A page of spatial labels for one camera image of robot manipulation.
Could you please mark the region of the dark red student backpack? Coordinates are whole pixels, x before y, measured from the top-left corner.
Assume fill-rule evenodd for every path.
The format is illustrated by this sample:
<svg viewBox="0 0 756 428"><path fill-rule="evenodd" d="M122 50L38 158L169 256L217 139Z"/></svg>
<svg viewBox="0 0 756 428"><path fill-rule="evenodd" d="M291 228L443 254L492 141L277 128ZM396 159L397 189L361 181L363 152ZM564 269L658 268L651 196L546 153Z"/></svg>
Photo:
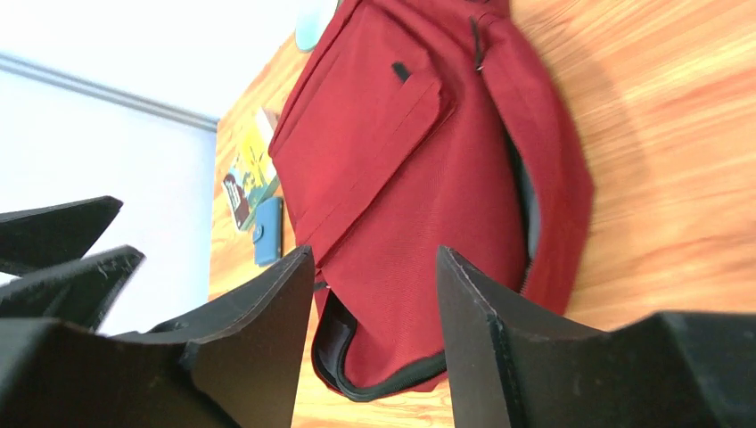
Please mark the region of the dark red student backpack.
<svg viewBox="0 0 756 428"><path fill-rule="evenodd" d="M557 314L593 182L559 90L505 1L346 1L269 147L320 320L311 357L356 402L443 378L447 246Z"/></svg>

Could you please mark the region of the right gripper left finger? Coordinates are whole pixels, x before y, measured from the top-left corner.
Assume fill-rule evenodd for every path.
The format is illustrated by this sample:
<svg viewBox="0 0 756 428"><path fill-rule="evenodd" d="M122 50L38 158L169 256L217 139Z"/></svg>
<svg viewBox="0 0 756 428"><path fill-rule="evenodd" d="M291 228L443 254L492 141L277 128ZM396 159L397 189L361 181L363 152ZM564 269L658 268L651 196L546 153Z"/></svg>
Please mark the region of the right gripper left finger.
<svg viewBox="0 0 756 428"><path fill-rule="evenodd" d="M313 280L312 251L300 247L145 333L1 318L1 424L288 427Z"/></svg>

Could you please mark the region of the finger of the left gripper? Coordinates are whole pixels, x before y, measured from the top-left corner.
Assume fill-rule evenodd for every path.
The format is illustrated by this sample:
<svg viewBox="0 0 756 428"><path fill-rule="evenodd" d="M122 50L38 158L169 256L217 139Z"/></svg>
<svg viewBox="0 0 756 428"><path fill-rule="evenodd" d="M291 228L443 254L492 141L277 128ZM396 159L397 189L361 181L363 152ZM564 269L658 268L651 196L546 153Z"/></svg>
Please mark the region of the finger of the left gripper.
<svg viewBox="0 0 756 428"><path fill-rule="evenodd" d="M1 286L1 318L57 318L95 331L143 259L125 245L12 280Z"/></svg>
<svg viewBox="0 0 756 428"><path fill-rule="evenodd" d="M82 258L117 217L123 202L100 196L1 215L1 271L25 276Z"/></svg>

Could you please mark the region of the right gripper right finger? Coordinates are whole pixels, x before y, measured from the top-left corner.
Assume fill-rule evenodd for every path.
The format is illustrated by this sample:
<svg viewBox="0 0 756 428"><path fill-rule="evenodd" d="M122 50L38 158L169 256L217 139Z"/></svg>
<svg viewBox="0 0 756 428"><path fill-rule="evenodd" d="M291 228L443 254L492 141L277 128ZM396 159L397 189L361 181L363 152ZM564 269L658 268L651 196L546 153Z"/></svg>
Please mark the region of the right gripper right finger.
<svg viewBox="0 0 756 428"><path fill-rule="evenodd" d="M604 332L558 316L440 247L458 427L752 427L755 316L661 311Z"/></svg>

